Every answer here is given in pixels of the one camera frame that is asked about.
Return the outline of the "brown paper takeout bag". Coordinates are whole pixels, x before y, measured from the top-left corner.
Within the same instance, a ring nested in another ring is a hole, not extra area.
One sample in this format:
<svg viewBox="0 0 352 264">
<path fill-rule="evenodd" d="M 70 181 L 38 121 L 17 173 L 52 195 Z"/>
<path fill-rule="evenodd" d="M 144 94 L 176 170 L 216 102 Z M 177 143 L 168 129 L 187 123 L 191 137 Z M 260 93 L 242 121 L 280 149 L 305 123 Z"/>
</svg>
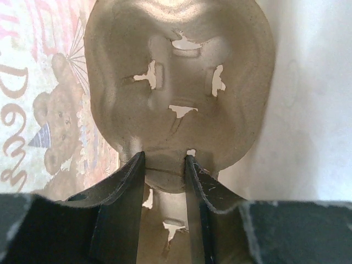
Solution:
<svg viewBox="0 0 352 264">
<path fill-rule="evenodd" d="M 93 1 L 1 1 L 1 192 L 63 200 L 119 167 L 90 112 Z M 351 199 L 351 1 L 259 1 L 276 72 L 260 138 L 219 174 L 253 199 Z"/>
</svg>

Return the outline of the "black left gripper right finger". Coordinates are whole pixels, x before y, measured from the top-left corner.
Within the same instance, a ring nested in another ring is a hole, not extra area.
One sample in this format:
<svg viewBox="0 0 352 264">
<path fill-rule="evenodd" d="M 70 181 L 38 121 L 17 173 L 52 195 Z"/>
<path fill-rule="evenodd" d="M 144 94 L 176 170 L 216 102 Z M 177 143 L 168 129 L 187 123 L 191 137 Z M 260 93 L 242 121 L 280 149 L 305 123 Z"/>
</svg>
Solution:
<svg viewBox="0 0 352 264">
<path fill-rule="evenodd" d="M 351 263 L 351 203 L 246 200 L 185 158 L 192 263 Z"/>
</svg>

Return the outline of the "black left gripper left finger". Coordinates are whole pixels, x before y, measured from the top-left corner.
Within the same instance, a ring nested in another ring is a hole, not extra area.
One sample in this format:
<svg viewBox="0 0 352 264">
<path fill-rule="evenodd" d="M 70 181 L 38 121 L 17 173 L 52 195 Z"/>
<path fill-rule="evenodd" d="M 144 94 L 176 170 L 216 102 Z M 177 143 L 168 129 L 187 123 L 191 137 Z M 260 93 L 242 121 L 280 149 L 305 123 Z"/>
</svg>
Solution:
<svg viewBox="0 0 352 264">
<path fill-rule="evenodd" d="M 1 195 L 1 263 L 135 263 L 145 155 L 65 201 Z"/>
</svg>

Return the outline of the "cardboard cup carrier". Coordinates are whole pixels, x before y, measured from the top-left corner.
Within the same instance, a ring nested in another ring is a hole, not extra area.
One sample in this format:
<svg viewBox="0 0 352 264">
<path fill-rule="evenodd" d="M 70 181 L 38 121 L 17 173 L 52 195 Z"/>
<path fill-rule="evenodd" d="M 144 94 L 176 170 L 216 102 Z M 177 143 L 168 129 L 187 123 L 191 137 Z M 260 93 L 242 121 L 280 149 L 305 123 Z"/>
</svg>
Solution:
<svg viewBox="0 0 352 264">
<path fill-rule="evenodd" d="M 275 64 L 255 1 L 97 1 L 86 24 L 91 111 L 126 164 L 146 158 L 153 206 L 138 263 L 190 263 L 184 159 L 214 178 L 258 138 Z"/>
</svg>

